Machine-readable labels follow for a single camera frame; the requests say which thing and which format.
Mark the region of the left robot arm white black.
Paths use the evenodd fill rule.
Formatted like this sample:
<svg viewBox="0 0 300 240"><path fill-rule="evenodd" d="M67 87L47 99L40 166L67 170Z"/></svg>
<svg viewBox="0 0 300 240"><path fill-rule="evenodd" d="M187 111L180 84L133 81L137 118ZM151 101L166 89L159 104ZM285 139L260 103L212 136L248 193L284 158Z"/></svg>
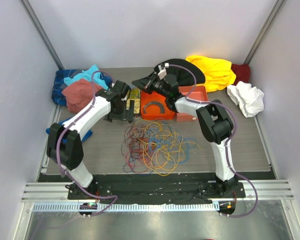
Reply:
<svg viewBox="0 0 300 240"><path fill-rule="evenodd" d="M134 120L134 103L127 108L131 87L116 81L108 90L92 92L92 100L79 113L64 123L53 123L49 128L46 155L59 165L62 175L68 174L80 186L79 194L90 200L97 192L93 175L83 163L82 140L99 121Z"/></svg>

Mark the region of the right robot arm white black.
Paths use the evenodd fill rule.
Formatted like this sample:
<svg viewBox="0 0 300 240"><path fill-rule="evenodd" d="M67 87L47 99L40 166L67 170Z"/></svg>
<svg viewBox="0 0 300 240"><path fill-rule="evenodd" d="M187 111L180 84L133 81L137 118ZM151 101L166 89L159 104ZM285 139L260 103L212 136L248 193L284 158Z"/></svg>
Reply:
<svg viewBox="0 0 300 240"><path fill-rule="evenodd" d="M231 154L231 135L234 124L219 100L199 101L179 90L177 77L167 74L160 79L155 73L132 84L147 94L165 97L166 106L175 113L188 114L199 121L204 138L210 142L215 160L216 193L223 198L233 193L238 184Z"/></svg>

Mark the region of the gold tin box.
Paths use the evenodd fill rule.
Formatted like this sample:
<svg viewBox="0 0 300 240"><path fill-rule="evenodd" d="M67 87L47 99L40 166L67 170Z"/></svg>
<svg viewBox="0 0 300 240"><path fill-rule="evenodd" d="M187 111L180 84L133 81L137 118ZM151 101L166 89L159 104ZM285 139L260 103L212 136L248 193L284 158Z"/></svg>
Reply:
<svg viewBox="0 0 300 240"><path fill-rule="evenodd" d="M133 88L128 95L126 101L126 109L130 109L131 101L134 101L133 118L138 119L141 116L141 91L138 88Z"/></svg>

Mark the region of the orange square tray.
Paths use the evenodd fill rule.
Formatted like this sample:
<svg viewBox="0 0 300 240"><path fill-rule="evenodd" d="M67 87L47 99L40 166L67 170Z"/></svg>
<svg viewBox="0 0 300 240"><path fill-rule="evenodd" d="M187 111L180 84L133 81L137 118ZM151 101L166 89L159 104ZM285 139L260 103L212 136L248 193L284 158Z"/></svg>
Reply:
<svg viewBox="0 0 300 240"><path fill-rule="evenodd" d="M140 93L140 115L144 120L172 120L175 112L168 109L164 96L156 92L147 94L142 91Z"/></svg>

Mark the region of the black cloth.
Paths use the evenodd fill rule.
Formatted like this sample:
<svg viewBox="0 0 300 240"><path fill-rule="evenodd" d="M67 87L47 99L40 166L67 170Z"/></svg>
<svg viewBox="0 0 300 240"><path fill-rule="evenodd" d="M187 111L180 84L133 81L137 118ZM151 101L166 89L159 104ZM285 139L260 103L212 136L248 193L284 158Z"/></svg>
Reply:
<svg viewBox="0 0 300 240"><path fill-rule="evenodd" d="M197 66L185 59L172 58L164 60L163 62L157 64L153 70L156 73L158 73L159 65L165 63L169 64L169 67L166 69L166 73L170 75L175 75L177 78L178 85L181 87L193 86L195 84L194 77L192 76L192 74L196 78L196 85L204 84L206 82L206 77L204 73ZM189 71L180 68L179 66L188 69L192 74Z"/></svg>

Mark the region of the salmon pink cloth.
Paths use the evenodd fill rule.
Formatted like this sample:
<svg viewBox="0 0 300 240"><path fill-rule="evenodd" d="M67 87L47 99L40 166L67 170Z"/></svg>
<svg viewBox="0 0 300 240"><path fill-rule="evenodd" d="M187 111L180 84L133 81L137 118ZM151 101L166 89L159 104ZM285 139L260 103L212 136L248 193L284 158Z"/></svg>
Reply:
<svg viewBox="0 0 300 240"><path fill-rule="evenodd" d="M67 86L62 94L65 96L68 111L74 114L84 109L94 96L91 82L84 78Z"/></svg>

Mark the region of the cyan cloth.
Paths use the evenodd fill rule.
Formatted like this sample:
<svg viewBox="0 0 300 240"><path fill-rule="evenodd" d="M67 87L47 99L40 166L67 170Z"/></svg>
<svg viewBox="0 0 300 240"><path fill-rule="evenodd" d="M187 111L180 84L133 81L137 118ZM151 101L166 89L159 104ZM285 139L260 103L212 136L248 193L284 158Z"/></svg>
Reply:
<svg viewBox="0 0 300 240"><path fill-rule="evenodd" d="M93 80L94 83L106 90L111 87L113 83L112 78L104 72L100 71L95 64L87 70L77 69L70 76L65 77L63 82L65 85L70 86L80 79L84 79L88 82L91 82L91 80Z"/></svg>

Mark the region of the salmon pink square tray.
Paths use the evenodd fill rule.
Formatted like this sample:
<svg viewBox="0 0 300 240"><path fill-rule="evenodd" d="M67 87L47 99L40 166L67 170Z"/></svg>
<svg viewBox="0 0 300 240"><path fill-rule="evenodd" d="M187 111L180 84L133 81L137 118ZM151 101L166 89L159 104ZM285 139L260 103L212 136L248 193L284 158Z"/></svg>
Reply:
<svg viewBox="0 0 300 240"><path fill-rule="evenodd" d="M189 93L189 91L192 89L192 86L180 86L179 87L179 91L183 94L183 95L187 95ZM206 93L206 88L204 85L199 85L196 86L195 89L191 92L191 94L189 95L189 97L191 99L197 100L197 101L208 101L208 95ZM177 122L193 122L193 121L197 121L197 117L194 117L192 115L189 114L185 114L185 113L177 113L175 120Z"/></svg>

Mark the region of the royal blue cloth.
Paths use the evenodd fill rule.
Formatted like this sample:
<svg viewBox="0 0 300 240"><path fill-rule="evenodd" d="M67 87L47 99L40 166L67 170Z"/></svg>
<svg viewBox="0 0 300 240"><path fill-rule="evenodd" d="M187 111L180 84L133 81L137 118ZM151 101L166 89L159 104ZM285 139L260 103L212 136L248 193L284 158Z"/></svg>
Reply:
<svg viewBox="0 0 300 240"><path fill-rule="evenodd" d="M66 121L68 121L68 120L70 120L70 119L71 119L70 117L67 118L67 119L64 119L64 120L58 122L58 124L62 125L64 122L66 122ZM50 128L47 128L47 129L45 130L45 132L49 135L49 134L50 134ZM88 131L86 132L86 134L83 136L83 138L81 139L81 142L84 143L87 139L89 139L89 138L92 136L92 134L93 134L92 130L91 130L91 129L88 130Z"/></svg>

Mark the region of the blue plaid cloth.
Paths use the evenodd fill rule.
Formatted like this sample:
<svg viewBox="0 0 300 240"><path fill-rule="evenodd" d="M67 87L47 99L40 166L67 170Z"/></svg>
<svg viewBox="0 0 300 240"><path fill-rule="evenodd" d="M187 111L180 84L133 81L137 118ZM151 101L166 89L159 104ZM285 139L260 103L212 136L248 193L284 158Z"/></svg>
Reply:
<svg viewBox="0 0 300 240"><path fill-rule="evenodd" d="M52 88L52 94L51 98L54 104L60 105L60 106L66 106L66 97L62 94L62 91L68 86L64 83L64 79L67 78L67 82L70 83L70 80L72 80L76 75L81 74L83 69L64 69L64 70L58 70L55 73L53 88ZM113 83L113 80L110 76L104 75L104 73L100 72L98 73L99 79L101 81L104 81L104 83L107 85L107 87L110 87Z"/></svg>

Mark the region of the yellow cloth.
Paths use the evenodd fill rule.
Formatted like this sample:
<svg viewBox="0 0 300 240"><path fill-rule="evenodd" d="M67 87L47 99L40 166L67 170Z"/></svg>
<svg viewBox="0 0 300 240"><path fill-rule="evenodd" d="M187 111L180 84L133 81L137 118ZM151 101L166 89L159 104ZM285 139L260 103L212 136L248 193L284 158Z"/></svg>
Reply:
<svg viewBox="0 0 300 240"><path fill-rule="evenodd" d="M205 76L203 85L207 93L224 90L227 86L233 85L237 78L232 70L231 61L200 55L190 55L185 60L202 71Z"/></svg>

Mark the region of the dark red cloth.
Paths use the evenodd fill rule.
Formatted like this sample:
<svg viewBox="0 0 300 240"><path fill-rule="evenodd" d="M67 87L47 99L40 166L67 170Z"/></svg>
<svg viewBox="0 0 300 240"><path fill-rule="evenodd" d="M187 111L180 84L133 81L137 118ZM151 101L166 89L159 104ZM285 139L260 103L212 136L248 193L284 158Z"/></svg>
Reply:
<svg viewBox="0 0 300 240"><path fill-rule="evenodd" d="M239 82L243 83L249 83L250 81L250 75L251 75L251 69L250 66L246 63L244 64L232 64L231 70L235 74L236 78L233 83L234 86L236 86Z"/></svg>

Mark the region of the white cloth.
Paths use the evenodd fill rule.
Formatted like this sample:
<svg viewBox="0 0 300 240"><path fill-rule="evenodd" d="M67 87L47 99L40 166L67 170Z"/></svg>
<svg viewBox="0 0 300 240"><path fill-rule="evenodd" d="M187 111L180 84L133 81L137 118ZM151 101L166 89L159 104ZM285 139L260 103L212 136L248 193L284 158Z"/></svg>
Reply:
<svg viewBox="0 0 300 240"><path fill-rule="evenodd" d="M239 81L236 85L227 86L226 92L246 118L253 118L264 110L265 94L250 83Z"/></svg>

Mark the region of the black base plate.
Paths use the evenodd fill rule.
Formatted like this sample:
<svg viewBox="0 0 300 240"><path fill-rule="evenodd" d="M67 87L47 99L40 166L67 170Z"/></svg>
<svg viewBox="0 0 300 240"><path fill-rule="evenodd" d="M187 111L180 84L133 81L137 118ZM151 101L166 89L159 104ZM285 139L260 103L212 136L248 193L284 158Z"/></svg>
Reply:
<svg viewBox="0 0 300 240"><path fill-rule="evenodd" d="M254 195L256 184L239 182L234 189L221 192L215 174L172 173L168 176L156 174L95 174L92 186L87 191L97 196L118 197L116 204L162 205L199 204L211 199L237 197L242 199Z"/></svg>

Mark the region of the left aluminium frame post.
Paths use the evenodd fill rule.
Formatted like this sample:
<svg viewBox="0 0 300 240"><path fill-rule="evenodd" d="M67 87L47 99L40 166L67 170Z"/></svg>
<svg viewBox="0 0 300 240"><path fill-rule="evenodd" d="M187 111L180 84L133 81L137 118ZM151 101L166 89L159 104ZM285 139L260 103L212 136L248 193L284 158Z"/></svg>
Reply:
<svg viewBox="0 0 300 240"><path fill-rule="evenodd" d="M37 14L35 13L31 3L29 0L20 0L22 7L24 8L26 14L28 15L30 21L32 22L34 28L36 29L40 39L42 40L43 44L45 45L48 53L52 57L53 61L57 65L59 70L64 70L64 65L62 64L61 59L59 58L55 48L52 45L44 27L42 26Z"/></svg>

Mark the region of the aluminium frame post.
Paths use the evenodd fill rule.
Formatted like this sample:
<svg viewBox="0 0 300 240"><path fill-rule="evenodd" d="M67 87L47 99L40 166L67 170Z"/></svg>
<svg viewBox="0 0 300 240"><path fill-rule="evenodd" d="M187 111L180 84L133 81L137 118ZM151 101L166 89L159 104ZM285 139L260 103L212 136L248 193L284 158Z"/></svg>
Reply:
<svg viewBox="0 0 300 240"><path fill-rule="evenodd" d="M42 26L37 14L35 13L31 3L29 0L20 0L22 7L24 8L26 14L28 15L30 21L32 22L34 28L36 29L40 39L42 40L43 44L45 45L48 53L52 57L53 61L57 65L59 70L64 70L64 65L62 64L61 59L59 58L55 48L52 45L44 27Z"/></svg>
<svg viewBox="0 0 300 240"><path fill-rule="evenodd" d="M286 4L286 0L276 0L269 15L267 16L264 24L262 25L253 45L251 46L248 55L246 56L244 63L249 65L253 60L257 50L261 46L263 40L265 39L267 33L270 31L273 23L275 22L276 18L280 14L281 10L283 9L284 5Z"/></svg>

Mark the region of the right aluminium frame post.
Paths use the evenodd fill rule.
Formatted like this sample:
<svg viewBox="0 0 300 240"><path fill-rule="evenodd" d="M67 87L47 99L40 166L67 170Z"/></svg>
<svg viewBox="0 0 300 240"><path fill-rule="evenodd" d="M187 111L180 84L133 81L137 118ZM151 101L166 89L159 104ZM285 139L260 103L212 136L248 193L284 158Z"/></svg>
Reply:
<svg viewBox="0 0 300 240"><path fill-rule="evenodd" d="M265 39L267 33L270 31L273 23L275 22L276 18L280 14L281 10L283 9L284 5L286 4L286 0L276 0L269 15L267 16L264 24L262 25L253 45L251 46L248 55L246 56L244 63L249 65L253 60L257 50L261 46L263 40Z"/></svg>

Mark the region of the aluminium rail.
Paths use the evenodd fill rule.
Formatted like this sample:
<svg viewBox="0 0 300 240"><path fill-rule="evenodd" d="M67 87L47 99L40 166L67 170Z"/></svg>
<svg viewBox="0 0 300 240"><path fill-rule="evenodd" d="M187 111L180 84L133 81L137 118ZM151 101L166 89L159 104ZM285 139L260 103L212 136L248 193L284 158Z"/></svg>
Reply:
<svg viewBox="0 0 300 240"><path fill-rule="evenodd" d="M57 202L67 199L68 182L28 182L21 201ZM294 195L287 180L253 180L259 200L293 200Z"/></svg>

